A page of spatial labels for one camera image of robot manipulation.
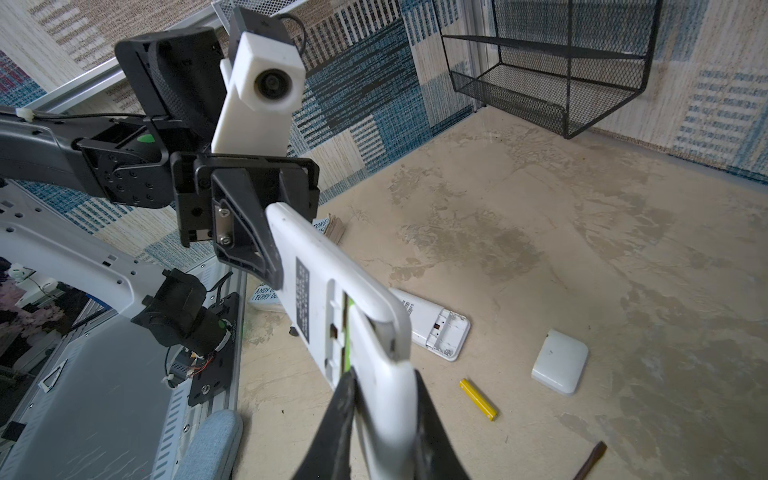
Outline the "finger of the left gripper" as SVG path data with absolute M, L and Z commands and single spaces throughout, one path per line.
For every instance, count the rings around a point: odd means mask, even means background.
M 211 176 L 213 237 L 218 259 L 274 290 L 283 284 L 281 257 L 250 174 L 217 169 Z

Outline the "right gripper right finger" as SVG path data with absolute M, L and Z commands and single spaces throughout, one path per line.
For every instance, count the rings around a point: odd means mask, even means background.
M 467 480 L 469 476 L 453 450 L 418 370 L 415 371 L 415 376 L 418 399 L 414 478 Z

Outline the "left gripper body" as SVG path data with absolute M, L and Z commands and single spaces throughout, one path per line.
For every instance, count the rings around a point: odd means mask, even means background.
M 181 243 L 208 238 L 218 245 L 217 208 L 234 216 L 230 248 L 267 248 L 272 240 L 266 208 L 286 203 L 311 221 L 319 206 L 320 167 L 296 157 L 175 152 L 170 157 Z

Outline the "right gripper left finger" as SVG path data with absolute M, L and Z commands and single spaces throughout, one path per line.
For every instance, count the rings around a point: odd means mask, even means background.
M 357 377 L 350 369 L 341 376 L 294 479 L 350 479 L 356 395 Z

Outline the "yellow battery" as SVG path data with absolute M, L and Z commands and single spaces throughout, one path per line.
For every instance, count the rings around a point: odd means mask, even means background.
M 469 379 L 462 379 L 459 386 L 486 418 L 490 421 L 497 418 L 498 411 L 495 406 Z

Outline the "red remote control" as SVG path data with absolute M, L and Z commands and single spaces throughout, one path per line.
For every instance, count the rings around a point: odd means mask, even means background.
M 384 326 L 388 351 L 410 361 L 410 318 L 388 288 L 287 204 L 269 206 L 266 216 L 284 274 L 276 294 L 326 381 L 336 387 L 344 373 L 344 294 Z

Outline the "white remote control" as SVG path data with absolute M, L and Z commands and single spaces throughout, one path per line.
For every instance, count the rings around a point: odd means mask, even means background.
M 396 288 L 390 292 L 409 314 L 412 342 L 446 361 L 456 361 L 468 337 L 470 320 L 411 293 Z

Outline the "white battery cover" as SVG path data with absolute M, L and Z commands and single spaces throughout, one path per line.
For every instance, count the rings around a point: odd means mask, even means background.
M 587 345 L 550 329 L 531 371 L 531 378 L 564 396 L 579 385 L 589 355 Z

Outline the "black yellow screwdriver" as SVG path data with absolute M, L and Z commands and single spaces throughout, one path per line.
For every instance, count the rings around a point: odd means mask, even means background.
M 594 469 L 597 463 L 602 459 L 607 451 L 607 445 L 603 441 L 599 441 L 592 449 L 590 455 L 578 470 L 573 480 L 586 480 L 590 472 Z

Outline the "red remote battery cover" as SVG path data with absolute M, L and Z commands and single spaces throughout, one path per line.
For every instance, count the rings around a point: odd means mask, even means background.
M 380 335 L 387 330 L 352 304 L 350 366 L 356 375 L 356 427 L 372 479 L 411 479 L 417 426 L 415 371 L 394 357 Z

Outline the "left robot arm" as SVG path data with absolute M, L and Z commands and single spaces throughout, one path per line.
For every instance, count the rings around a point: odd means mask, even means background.
M 305 80 L 303 49 L 272 18 L 119 42 L 143 113 L 1 111 L 1 175 L 118 205 L 174 205 L 184 246 L 209 241 L 220 261 L 271 287 L 304 332 L 310 274 L 280 240 L 317 210 L 317 165 L 285 152 Z

